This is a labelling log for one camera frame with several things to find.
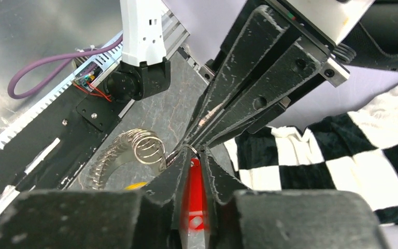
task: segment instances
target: yellow object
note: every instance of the yellow object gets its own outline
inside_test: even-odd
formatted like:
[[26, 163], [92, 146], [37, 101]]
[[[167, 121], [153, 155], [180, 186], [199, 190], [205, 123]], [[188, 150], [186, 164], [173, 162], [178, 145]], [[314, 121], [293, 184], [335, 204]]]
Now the yellow object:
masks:
[[129, 185], [127, 187], [125, 187], [125, 190], [133, 190], [133, 189], [138, 189], [141, 188], [142, 186], [146, 185], [146, 182], [140, 182], [140, 183], [135, 183], [132, 185]]

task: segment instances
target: worn black metal edge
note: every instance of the worn black metal edge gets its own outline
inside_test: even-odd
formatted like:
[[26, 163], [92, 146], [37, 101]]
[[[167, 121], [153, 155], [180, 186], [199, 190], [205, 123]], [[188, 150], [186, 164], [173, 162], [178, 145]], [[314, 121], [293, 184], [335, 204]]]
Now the worn black metal edge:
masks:
[[[106, 111], [116, 118], [112, 123], [105, 123], [104, 131], [100, 131], [76, 110], [85, 98], [94, 106], [105, 106], [107, 102], [70, 87], [0, 150], [0, 195], [8, 185], [16, 186], [18, 191], [61, 189], [78, 175], [120, 122], [118, 114], [127, 104], [109, 103], [112, 108]], [[56, 138], [60, 139], [57, 146], [26, 175], [26, 167]]]

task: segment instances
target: screw hole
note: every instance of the screw hole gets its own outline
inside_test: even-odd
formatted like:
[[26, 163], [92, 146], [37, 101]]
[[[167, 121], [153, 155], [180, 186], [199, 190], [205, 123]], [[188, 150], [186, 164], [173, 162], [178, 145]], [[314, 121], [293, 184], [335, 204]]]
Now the screw hole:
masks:
[[335, 71], [333, 71], [332, 69], [327, 69], [326, 71], [324, 71], [324, 75], [328, 78], [332, 78], [333, 76], [335, 76]]
[[296, 60], [296, 61], [295, 61], [295, 64], [296, 64], [296, 66], [297, 66], [299, 69], [301, 69], [301, 70], [303, 70], [303, 69], [306, 68], [306, 62], [305, 62], [303, 59], [298, 59], [298, 60]]
[[254, 100], [254, 109], [255, 110], [260, 110], [267, 105], [267, 100], [264, 97], [258, 97], [256, 100]]

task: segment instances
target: cable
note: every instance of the cable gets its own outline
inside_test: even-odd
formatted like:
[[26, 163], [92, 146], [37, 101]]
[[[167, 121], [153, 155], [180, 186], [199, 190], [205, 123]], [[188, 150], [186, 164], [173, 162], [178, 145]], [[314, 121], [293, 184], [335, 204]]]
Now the cable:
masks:
[[[38, 60], [36, 62], [33, 62], [33, 63], [25, 66], [21, 70], [19, 70], [13, 76], [13, 78], [10, 80], [10, 83], [8, 84], [8, 88], [7, 88], [8, 95], [11, 98], [13, 98], [13, 99], [23, 99], [23, 98], [26, 98], [28, 96], [31, 96], [34, 93], [40, 91], [43, 87], [45, 87], [74, 58], [76, 58], [76, 57], [85, 57], [85, 56], [94, 56], [96, 54], [105, 53], [105, 52], [115, 48], [116, 46], [118, 46], [122, 41], [123, 41], [123, 36], [120, 36], [114, 43], [112, 43], [111, 45], [109, 45], [109, 46], [107, 46], [105, 48], [102, 48], [102, 49], [98, 49], [98, 50], [85, 49], [84, 52], [60, 54], [60, 55], [57, 55], [57, 56], [46, 57], [46, 58], [40, 59], [40, 60]], [[15, 88], [16, 88], [17, 83], [19, 82], [19, 80], [25, 74], [27, 74], [31, 70], [33, 70], [33, 69], [35, 69], [35, 68], [37, 68], [37, 67], [39, 67], [41, 65], [44, 65], [44, 64], [47, 64], [47, 63], [50, 63], [50, 62], [54, 62], [54, 61], [60, 61], [60, 60], [65, 60], [65, 61], [62, 62], [45, 79], [43, 79], [39, 84], [37, 84], [31, 90], [28, 90], [27, 92], [24, 92], [22, 94], [16, 94], [15, 93]]]

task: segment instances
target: bolt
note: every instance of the bolt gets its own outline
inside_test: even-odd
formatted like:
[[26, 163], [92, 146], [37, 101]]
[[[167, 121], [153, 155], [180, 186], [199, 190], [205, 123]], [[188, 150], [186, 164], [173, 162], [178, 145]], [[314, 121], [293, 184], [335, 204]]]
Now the bolt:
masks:
[[328, 78], [332, 78], [333, 76], [335, 76], [335, 71], [333, 71], [332, 69], [327, 69], [326, 71], [324, 71], [324, 75]]

